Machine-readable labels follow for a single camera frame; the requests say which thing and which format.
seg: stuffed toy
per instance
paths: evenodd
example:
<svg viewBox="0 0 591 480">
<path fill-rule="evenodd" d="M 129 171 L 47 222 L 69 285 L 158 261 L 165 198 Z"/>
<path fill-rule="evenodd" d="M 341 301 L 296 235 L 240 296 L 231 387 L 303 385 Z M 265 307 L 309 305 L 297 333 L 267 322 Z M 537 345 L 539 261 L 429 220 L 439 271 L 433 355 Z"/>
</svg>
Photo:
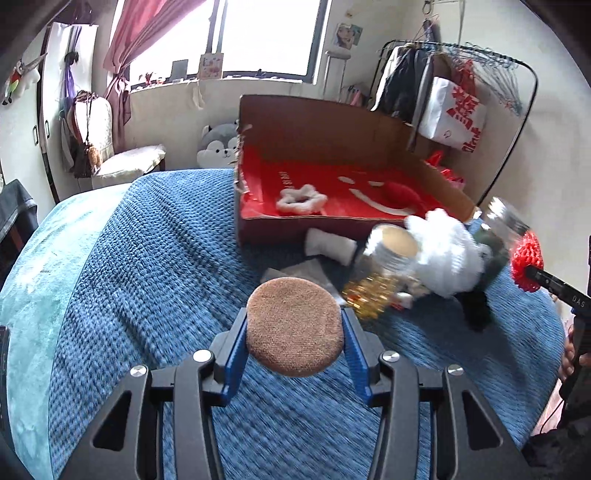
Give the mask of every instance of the stuffed toy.
<svg viewBox="0 0 591 480">
<path fill-rule="evenodd" d="M 236 160 L 238 146 L 238 121 L 217 127 L 205 126 L 200 151 L 197 152 L 197 165 L 200 168 L 231 168 Z"/>
<path fill-rule="evenodd" d="M 25 90 L 41 79 L 37 67 L 46 55 L 47 53 L 44 53 L 26 65 L 23 65 L 22 60 L 17 62 L 17 66 L 14 67 L 10 78 L 4 84 L 4 91 L 0 94 L 2 95 L 3 105 L 12 103 L 13 98 L 20 98 Z"/>
</svg>

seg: hanging jacket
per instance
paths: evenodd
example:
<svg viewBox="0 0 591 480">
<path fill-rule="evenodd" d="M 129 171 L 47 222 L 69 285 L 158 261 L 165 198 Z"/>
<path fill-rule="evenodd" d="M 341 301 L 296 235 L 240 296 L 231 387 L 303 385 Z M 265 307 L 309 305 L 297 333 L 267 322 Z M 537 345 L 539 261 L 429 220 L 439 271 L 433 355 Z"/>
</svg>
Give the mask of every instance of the hanging jacket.
<svg viewBox="0 0 591 480">
<path fill-rule="evenodd" d="M 378 112 L 395 116 L 404 122 L 413 120 L 418 88 L 429 53 L 408 48 L 398 66 L 386 80 L 384 93 L 378 100 Z"/>
</svg>

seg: clothes rack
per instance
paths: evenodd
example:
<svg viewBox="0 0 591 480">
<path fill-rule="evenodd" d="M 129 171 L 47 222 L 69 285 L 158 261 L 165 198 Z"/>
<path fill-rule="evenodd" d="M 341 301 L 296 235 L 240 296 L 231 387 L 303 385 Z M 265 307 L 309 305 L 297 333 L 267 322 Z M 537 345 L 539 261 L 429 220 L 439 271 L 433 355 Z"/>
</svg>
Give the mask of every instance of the clothes rack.
<svg viewBox="0 0 591 480">
<path fill-rule="evenodd" d="M 482 193 L 482 195 L 480 196 L 478 202 L 476 202 L 477 206 L 480 206 L 482 204 L 482 202 L 484 202 L 485 198 L 487 197 L 487 195 L 491 192 L 493 186 L 495 185 L 496 181 L 499 179 L 499 177 L 501 176 L 501 173 L 503 172 L 503 169 L 505 168 L 505 166 L 507 165 L 507 162 L 509 161 L 509 158 L 511 156 L 511 154 L 513 153 L 513 150 L 515 149 L 515 146 L 519 140 L 519 138 L 521 137 L 521 134 L 523 133 L 523 129 L 525 128 L 525 124 L 527 123 L 529 117 L 530 117 L 530 112 L 531 112 L 531 108 L 534 104 L 535 98 L 538 94 L 538 84 L 539 84 L 539 80 L 538 80 L 538 75 L 536 74 L 535 70 L 530 67 L 526 62 L 521 61 L 521 60 L 517 60 L 514 59 L 513 57 L 509 57 L 507 55 L 503 55 L 501 53 L 497 53 L 495 51 L 492 50 L 484 50 L 482 48 L 476 48 L 476 47 L 471 47 L 471 46 L 466 46 L 466 45 L 460 45 L 458 43 L 445 43 L 445 42 L 432 42 L 432 41 L 413 41 L 413 40 L 389 40 L 387 41 L 384 46 L 378 50 L 379 52 L 379 60 L 378 60 L 378 64 L 376 65 L 375 68 L 375 72 L 374 72 L 374 78 L 372 79 L 371 82 L 371 87 L 369 89 L 370 92 L 370 98 L 369 100 L 371 100 L 372 98 L 372 92 L 374 90 L 374 84 L 376 81 L 376 78 L 378 76 L 378 72 L 379 72 L 379 68 L 382 64 L 382 61 L 384 60 L 384 52 L 386 52 L 390 47 L 396 46 L 397 44 L 415 44 L 415 45 L 421 45 L 421 46 L 435 46 L 435 47 L 447 47 L 447 48 L 456 48 L 459 50 L 464 50 L 464 51 L 468 51 L 468 52 L 473 52 L 473 53 L 478 53 L 481 55 L 487 55 L 487 56 L 493 56 L 493 57 L 497 57 L 500 60 L 503 60 L 505 62 L 509 62 L 509 63 L 514 63 L 516 65 L 520 65 L 524 68 L 526 68 L 527 70 L 529 70 L 531 72 L 531 74 L 533 75 L 534 78 L 534 86 L 531 92 L 531 97 L 530 97 L 530 101 L 528 103 L 527 109 L 525 110 L 525 114 L 523 116 L 523 119 L 521 121 L 521 124 L 519 125 L 519 128 L 517 129 L 517 132 L 515 133 L 515 136 L 513 137 L 513 140 L 511 141 L 511 144 L 509 145 L 509 148 L 505 154 L 505 157 L 503 158 L 503 161 L 501 162 L 501 166 L 498 168 L 495 177 L 492 179 L 491 183 L 488 185 L 488 187 L 484 190 L 484 192 Z"/>
</svg>

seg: pink curtain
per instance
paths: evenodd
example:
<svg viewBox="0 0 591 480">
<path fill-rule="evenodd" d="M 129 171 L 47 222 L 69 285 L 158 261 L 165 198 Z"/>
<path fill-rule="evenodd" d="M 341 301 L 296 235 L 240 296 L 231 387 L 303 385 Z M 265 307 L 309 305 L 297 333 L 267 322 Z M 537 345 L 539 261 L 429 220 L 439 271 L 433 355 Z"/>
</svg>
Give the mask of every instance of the pink curtain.
<svg viewBox="0 0 591 480">
<path fill-rule="evenodd" d="M 113 147 L 125 149 L 124 125 L 131 118 L 125 68 L 205 0 L 125 0 L 103 68 L 113 74 L 104 97 L 113 109 Z"/>
</svg>

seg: brown round pad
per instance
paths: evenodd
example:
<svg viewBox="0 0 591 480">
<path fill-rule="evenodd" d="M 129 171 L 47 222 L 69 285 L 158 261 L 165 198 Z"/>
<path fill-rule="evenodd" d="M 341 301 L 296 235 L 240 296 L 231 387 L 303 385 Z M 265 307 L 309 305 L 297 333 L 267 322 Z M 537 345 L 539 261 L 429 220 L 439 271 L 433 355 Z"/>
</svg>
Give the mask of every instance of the brown round pad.
<svg viewBox="0 0 591 480">
<path fill-rule="evenodd" d="M 269 280 L 252 293 L 246 311 L 248 350 L 282 375 L 322 372 L 343 349 L 340 308 L 325 289 L 310 281 Z"/>
</svg>

